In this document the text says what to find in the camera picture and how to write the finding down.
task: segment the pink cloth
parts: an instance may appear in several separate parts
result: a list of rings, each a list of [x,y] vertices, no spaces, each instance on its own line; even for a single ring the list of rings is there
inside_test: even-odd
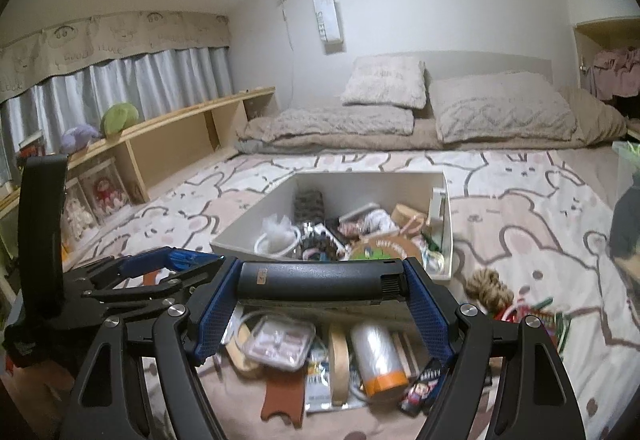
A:
[[[603,50],[593,60],[592,69],[598,99],[640,93],[640,49]]]

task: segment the open storage box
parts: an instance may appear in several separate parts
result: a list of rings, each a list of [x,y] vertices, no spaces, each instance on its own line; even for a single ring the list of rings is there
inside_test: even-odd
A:
[[[254,253],[256,239],[262,233],[262,221],[271,214],[294,220],[294,200],[298,191],[318,190],[324,198],[327,218],[337,218],[370,202],[389,214],[396,204],[404,204],[429,214],[434,189],[446,196],[441,218],[431,221],[437,241],[442,240],[444,272],[431,276],[436,282],[451,279],[452,230],[447,181],[442,172],[299,172],[290,176],[211,242],[215,253],[236,256],[244,261],[299,261]]]

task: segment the curtain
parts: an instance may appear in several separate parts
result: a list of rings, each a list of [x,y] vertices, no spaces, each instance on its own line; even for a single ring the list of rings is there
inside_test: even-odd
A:
[[[104,113],[118,102],[130,102],[149,120],[233,91],[227,48],[142,54],[49,78],[0,106],[1,181],[17,181],[15,152],[38,130],[53,153],[66,130],[79,124],[100,128]]]

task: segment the silver bolt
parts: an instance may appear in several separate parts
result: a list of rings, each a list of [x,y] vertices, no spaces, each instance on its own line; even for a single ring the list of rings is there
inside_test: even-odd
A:
[[[173,305],[173,306],[169,306],[167,313],[171,317],[179,317],[182,314],[184,314],[186,311],[187,309],[184,307],[184,305]]]
[[[120,324],[120,318],[115,316],[115,317],[107,317],[104,320],[104,325],[107,328],[115,328],[116,326],[118,326]]]
[[[478,309],[469,303],[463,304],[460,307],[460,311],[467,317],[473,317],[474,315],[478,315]]]
[[[540,328],[542,322],[535,315],[528,315],[524,318],[524,324],[531,328]]]

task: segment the brown strap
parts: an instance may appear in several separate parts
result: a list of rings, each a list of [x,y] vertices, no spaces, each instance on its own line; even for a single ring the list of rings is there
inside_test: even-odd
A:
[[[265,367],[264,375],[267,393],[260,418],[266,422],[273,415],[286,415],[293,426],[300,429],[305,412],[306,365],[293,373]]]

